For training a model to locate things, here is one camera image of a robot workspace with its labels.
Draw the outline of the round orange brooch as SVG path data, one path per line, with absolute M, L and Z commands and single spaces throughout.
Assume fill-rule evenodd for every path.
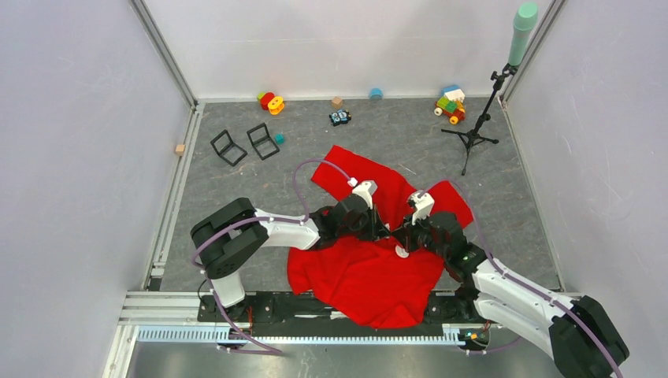
M 406 251 L 404 248 L 402 248 L 401 246 L 396 246 L 395 247 L 395 253 L 400 258 L 408 258 L 410 256 L 410 253 L 408 251 Z

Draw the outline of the red t-shirt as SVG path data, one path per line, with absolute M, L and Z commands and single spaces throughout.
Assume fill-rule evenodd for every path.
M 311 177 L 313 183 L 335 200 L 350 194 L 344 183 L 348 174 L 358 180 L 372 180 L 380 218 L 391 228 L 400 226 L 411 213 L 407 200 L 416 190 L 398 172 L 333 146 Z M 317 251 L 291 248 L 287 275 L 292 291 L 312 291 L 320 301 L 336 308 L 358 325 L 375 329 L 407 328 L 420 324 L 431 290 L 439 281 L 444 260 L 425 249 L 401 258 L 398 242 L 382 239 L 363 242 L 343 237 L 335 245 Z

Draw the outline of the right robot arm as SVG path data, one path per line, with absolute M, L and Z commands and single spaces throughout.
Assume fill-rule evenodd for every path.
M 510 329 L 541 349 L 564 377 L 621 376 L 629 348 L 594 298 L 573 298 L 519 276 L 468 241 L 453 213 L 408 216 L 392 236 L 407 253 L 423 248 L 444 260 L 464 293 L 455 299 L 464 321 L 482 317 Z

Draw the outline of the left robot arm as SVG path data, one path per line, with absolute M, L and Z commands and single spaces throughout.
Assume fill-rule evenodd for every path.
M 229 321 L 247 312 L 246 292 L 239 270 L 263 247 L 323 250 L 344 237 L 375 242 L 390 236 L 375 206 L 355 194 L 334 206 L 309 213 L 308 219 L 267 213 L 238 198 L 190 231 L 195 245 L 194 263 L 204 271 L 217 298 L 217 310 Z

